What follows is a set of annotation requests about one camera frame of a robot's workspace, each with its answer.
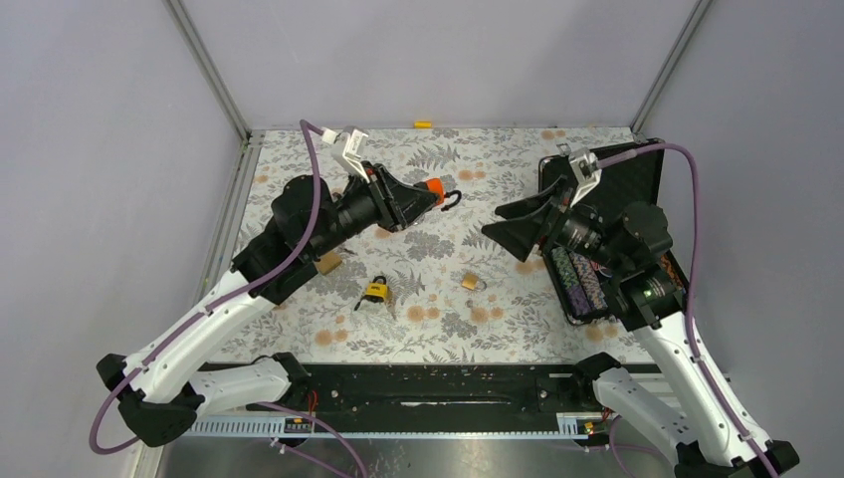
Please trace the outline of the orange padlock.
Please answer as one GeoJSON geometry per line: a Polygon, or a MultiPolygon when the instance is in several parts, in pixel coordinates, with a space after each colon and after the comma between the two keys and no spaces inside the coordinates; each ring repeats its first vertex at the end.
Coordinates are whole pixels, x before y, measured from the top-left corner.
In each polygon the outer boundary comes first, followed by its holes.
{"type": "Polygon", "coordinates": [[[427,189],[437,196],[436,205],[442,212],[449,211],[456,207],[463,198],[463,193],[458,189],[446,190],[440,178],[430,178],[424,182],[427,189]]]}

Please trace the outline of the small brass padlock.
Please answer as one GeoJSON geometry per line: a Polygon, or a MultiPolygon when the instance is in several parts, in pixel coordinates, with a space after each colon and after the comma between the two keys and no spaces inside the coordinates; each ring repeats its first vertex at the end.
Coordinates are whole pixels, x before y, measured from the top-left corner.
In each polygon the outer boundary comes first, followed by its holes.
{"type": "Polygon", "coordinates": [[[473,292],[483,292],[488,288],[488,285],[477,274],[467,272],[461,279],[461,287],[473,292]]]}

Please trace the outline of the yellow black padlock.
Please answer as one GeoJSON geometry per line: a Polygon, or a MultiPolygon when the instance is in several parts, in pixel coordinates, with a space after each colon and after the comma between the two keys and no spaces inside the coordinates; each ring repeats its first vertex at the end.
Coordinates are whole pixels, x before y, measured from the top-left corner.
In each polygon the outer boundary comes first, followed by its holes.
{"type": "Polygon", "coordinates": [[[376,276],[367,284],[353,310],[395,318],[395,297],[385,276],[376,276]]]}

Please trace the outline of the large brass padlock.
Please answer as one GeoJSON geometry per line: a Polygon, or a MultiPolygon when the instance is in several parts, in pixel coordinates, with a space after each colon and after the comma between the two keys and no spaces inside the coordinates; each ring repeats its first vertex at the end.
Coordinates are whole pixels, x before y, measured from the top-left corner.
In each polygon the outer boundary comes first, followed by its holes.
{"type": "Polygon", "coordinates": [[[340,267],[344,259],[353,258],[355,256],[356,253],[351,251],[350,249],[345,247],[337,247],[321,255],[314,262],[314,265],[321,275],[327,276],[331,274],[334,270],[336,270],[338,267],[340,267]]]}

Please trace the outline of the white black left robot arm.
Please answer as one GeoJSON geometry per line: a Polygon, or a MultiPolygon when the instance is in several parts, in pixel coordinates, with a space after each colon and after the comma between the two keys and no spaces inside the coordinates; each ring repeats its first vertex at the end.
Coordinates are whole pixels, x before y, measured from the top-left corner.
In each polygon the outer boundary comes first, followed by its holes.
{"type": "Polygon", "coordinates": [[[373,225],[401,231],[445,196],[440,179],[403,183],[381,164],[365,163],[338,196],[315,175],[291,179],[273,201],[265,229],[191,312],[146,348],[98,362],[127,428],[158,447],[208,414],[258,402],[303,405],[307,374],[290,353],[213,371],[203,367],[246,325],[316,277],[322,256],[373,225]]]}

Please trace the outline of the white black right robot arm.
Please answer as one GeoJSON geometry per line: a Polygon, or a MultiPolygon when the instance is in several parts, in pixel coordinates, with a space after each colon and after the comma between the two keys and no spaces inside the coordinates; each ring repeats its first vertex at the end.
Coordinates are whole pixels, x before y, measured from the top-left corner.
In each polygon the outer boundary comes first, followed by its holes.
{"type": "Polygon", "coordinates": [[[671,407],[644,390],[608,354],[584,359],[570,387],[580,408],[610,408],[647,438],[678,477],[778,477],[799,461],[740,403],[697,334],[692,294],[663,269],[673,241],[663,210],[636,201],[602,224],[579,209],[582,185],[560,179],[537,195],[500,206],[482,232],[519,260],[534,247],[562,248],[610,271],[609,312],[647,351],[674,392],[671,407]]]}

